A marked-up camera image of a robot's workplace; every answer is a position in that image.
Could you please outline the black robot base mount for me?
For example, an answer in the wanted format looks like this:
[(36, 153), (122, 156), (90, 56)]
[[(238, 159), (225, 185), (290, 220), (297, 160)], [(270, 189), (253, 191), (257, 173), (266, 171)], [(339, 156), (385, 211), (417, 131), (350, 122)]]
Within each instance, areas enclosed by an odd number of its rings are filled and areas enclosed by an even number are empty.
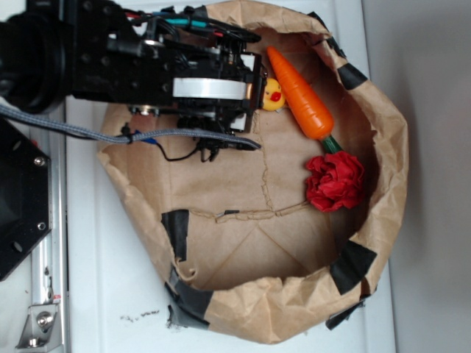
[(49, 157), (1, 119), (1, 280), (50, 231)]

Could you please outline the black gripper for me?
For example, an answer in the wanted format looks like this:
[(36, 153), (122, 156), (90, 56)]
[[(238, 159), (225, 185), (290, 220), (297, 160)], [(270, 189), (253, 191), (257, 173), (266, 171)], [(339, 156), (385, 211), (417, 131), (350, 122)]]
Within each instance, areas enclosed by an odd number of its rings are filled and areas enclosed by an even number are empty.
[(145, 13), (113, 1), (78, 1), (71, 21), (74, 97), (175, 115), (165, 135), (196, 139), (204, 160), (221, 149), (259, 149), (243, 137), (266, 85), (261, 56), (247, 51), (259, 35), (204, 8)]

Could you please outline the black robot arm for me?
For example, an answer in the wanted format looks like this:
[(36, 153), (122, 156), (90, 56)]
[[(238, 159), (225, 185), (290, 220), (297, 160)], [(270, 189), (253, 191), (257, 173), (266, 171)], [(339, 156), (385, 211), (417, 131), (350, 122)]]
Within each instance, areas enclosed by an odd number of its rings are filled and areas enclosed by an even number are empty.
[(157, 12), (113, 1), (28, 1), (1, 23), (1, 115), (76, 138), (97, 132), (40, 120), (66, 97), (126, 105), (133, 115), (175, 115), (174, 128), (111, 143), (181, 135), (203, 160), (221, 149), (254, 151), (244, 137), (262, 108), (267, 72), (247, 51), (259, 35), (213, 19), (204, 7)]

